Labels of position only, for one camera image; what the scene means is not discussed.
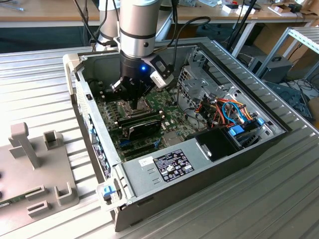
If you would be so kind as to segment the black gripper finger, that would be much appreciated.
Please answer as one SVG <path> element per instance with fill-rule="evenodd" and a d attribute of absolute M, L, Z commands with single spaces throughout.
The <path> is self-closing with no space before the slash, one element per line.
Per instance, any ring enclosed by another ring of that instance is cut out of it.
<path fill-rule="evenodd" d="M 154 85 L 153 81 L 136 81 L 135 109 L 138 107 L 140 98 L 146 96 Z"/>
<path fill-rule="evenodd" d="M 131 109 L 135 109 L 135 81 L 133 78 L 120 78 L 110 84 L 112 93 L 129 103 Z"/>

